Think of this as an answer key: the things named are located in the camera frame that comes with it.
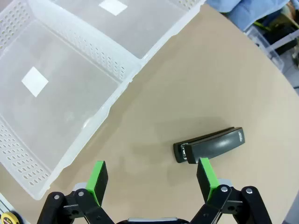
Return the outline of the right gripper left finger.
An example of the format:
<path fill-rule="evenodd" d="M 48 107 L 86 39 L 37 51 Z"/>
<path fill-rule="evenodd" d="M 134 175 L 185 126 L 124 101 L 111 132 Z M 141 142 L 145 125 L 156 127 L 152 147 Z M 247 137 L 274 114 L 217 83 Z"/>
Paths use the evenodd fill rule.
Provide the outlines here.
<path fill-rule="evenodd" d="M 112 219 L 101 206 L 107 182 L 106 163 L 97 161 L 85 187 L 68 195 L 62 192 L 48 194 L 37 222 L 72 224 L 75 219 L 84 218 L 88 224 L 112 224 Z"/>

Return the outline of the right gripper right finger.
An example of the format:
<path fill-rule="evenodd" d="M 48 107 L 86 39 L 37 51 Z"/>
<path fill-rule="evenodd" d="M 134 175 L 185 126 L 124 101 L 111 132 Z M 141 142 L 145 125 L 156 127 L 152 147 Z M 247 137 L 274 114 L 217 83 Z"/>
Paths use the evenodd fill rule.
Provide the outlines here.
<path fill-rule="evenodd" d="M 221 184 L 208 158 L 200 158 L 197 179 L 204 198 L 191 224 L 216 224 L 223 214 L 230 214 L 238 224 L 271 224 L 270 215 L 258 189 L 245 186 L 236 190 Z"/>

